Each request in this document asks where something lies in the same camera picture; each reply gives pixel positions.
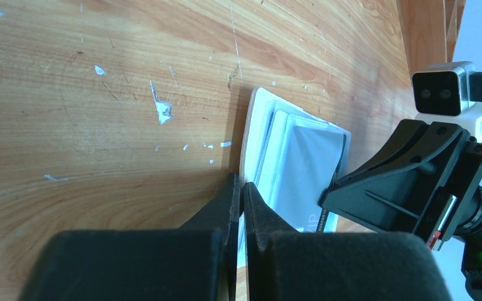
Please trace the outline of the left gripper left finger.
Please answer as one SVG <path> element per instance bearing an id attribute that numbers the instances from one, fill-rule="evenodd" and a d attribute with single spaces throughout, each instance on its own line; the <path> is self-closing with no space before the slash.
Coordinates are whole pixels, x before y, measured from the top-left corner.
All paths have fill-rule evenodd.
<path id="1" fill-rule="evenodd" d="M 52 236 L 20 300 L 234 300 L 241 183 L 179 228 L 73 230 Z"/>

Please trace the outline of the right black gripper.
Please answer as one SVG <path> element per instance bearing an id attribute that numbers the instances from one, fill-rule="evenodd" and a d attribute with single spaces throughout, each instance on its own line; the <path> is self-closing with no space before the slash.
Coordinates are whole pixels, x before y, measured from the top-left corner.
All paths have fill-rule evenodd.
<path id="1" fill-rule="evenodd" d="M 401 120 L 370 160 L 325 190 L 319 205 L 373 231 L 431 232 L 431 251 L 451 238 L 462 241 L 464 287 L 482 300 L 482 144 L 470 137 L 458 124 Z"/>

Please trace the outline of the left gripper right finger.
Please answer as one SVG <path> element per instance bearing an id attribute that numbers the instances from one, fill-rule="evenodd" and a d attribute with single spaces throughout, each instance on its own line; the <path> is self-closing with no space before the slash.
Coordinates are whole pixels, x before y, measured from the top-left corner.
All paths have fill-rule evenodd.
<path id="1" fill-rule="evenodd" d="M 449 300 L 425 243 L 409 233 L 301 233 L 243 188 L 251 300 Z"/>

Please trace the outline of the light blue credit card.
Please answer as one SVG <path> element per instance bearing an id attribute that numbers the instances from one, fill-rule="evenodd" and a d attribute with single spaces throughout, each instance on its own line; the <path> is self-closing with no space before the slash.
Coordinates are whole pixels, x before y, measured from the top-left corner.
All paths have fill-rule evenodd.
<path id="1" fill-rule="evenodd" d="M 350 135 L 328 122 L 288 115 L 268 203 L 300 232 L 334 232 L 338 217 L 319 205 L 346 164 Z"/>

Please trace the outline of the beige card holder wallet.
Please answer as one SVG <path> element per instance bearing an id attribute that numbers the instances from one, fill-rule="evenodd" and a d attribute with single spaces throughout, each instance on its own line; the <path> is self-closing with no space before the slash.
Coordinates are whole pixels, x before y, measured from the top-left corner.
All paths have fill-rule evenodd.
<path id="1" fill-rule="evenodd" d="M 252 91 L 240 156 L 242 183 L 301 233 L 336 231 L 338 216 L 319 206 L 346 171 L 351 134 L 259 87 Z"/>

